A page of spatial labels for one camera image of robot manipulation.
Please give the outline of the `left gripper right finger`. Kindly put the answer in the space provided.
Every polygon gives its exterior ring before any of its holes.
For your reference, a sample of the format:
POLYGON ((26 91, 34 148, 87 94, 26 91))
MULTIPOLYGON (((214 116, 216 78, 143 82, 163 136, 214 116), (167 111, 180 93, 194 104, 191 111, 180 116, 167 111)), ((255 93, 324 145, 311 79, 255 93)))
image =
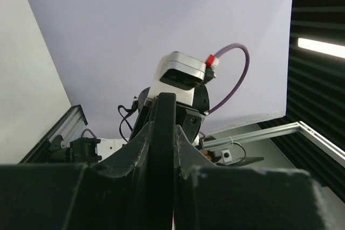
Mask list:
POLYGON ((176 127, 176 229, 338 229, 320 184, 305 170, 218 166, 176 127))

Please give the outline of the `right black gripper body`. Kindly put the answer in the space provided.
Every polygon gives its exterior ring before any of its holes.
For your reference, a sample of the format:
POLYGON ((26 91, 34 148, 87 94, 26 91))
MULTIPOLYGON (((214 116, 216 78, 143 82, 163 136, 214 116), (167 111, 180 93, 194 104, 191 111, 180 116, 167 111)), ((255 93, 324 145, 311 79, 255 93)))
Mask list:
MULTIPOLYGON (((156 102, 148 100, 150 88, 145 88, 137 99, 136 109, 139 115, 129 137, 132 140, 139 131, 155 118, 156 102)), ((201 124, 205 119, 206 113, 210 109, 209 95, 206 85, 198 85, 194 88, 194 98, 192 105, 176 102, 176 125, 180 125, 187 136, 190 143, 196 142, 197 136, 201 128, 201 124)))

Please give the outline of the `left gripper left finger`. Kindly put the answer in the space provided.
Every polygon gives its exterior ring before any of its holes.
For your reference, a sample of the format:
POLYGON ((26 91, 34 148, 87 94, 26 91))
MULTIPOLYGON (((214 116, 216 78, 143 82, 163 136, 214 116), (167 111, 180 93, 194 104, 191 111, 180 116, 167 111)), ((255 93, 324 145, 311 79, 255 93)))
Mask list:
POLYGON ((129 229, 152 127, 94 166, 1 166, 1 229, 129 229))

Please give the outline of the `black smartphone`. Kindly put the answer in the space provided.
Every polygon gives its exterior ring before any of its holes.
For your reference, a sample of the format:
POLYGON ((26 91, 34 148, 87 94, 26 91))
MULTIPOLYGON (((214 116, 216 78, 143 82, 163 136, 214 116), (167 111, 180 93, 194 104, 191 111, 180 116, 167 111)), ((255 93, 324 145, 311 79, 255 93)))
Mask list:
POLYGON ((175 127, 176 95, 160 93, 155 100, 148 154, 149 229, 172 229, 175 127))

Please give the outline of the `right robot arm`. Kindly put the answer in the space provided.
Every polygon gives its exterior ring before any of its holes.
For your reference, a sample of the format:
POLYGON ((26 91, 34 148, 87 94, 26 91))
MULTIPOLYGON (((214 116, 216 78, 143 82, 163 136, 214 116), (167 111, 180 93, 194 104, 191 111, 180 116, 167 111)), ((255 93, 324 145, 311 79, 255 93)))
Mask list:
MULTIPOLYGON (((130 139, 139 132, 141 128, 139 123, 145 124, 149 120, 149 107, 145 105, 148 92, 149 88, 147 87, 138 97, 133 99, 132 106, 129 109, 122 105, 118 106, 118 111, 123 109, 126 112, 121 122, 126 122, 127 118, 138 112, 136 124, 133 127, 129 127, 131 131, 130 139)), ((204 116, 209 111, 209 107, 209 95, 206 85, 196 86, 193 103, 190 107, 179 102, 177 103, 176 124, 182 127, 188 141, 195 146, 200 145, 199 130, 204 116)), ((104 158, 103 155, 98 154, 98 144, 101 143, 101 139, 95 136, 84 136, 87 131, 89 129, 85 129, 79 138, 69 142, 64 136, 57 135, 51 141, 51 148, 46 155, 46 161, 48 163, 87 163, 89 165, 101 161, 104 158)))

